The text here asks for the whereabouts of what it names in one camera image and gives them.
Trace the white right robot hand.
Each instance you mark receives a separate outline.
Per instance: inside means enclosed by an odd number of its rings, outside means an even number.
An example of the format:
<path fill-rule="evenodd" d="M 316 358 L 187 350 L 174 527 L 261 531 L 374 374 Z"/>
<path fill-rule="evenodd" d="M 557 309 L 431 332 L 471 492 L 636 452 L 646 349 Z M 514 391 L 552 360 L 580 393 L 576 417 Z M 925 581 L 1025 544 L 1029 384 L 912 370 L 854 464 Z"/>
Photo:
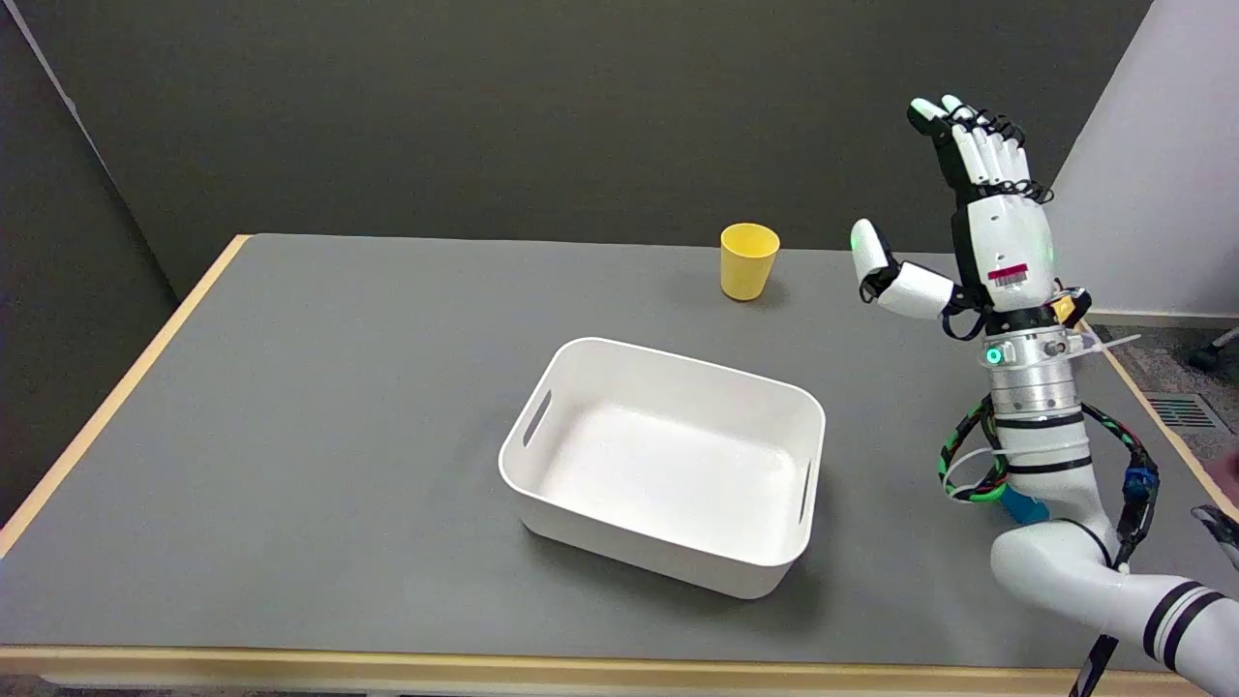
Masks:
<path fill-rule="evenodd" d="M 947 334 L 952 318 L 965 312 L 978 314 L 969 337 L 1054 326 L 1075 331 L 1090 293 L 1059 282 L 1044 215 L 1054 193 L 1031 173 L 1023 129 L 952 94 L 939 102 L 916 98 L 906 114 L 929 137 L 954 196 L 957 279 L 895 258 L 880 229 L 861 218 L 850 233 L 860 300 L 903 317 L 939 319 Z"/>

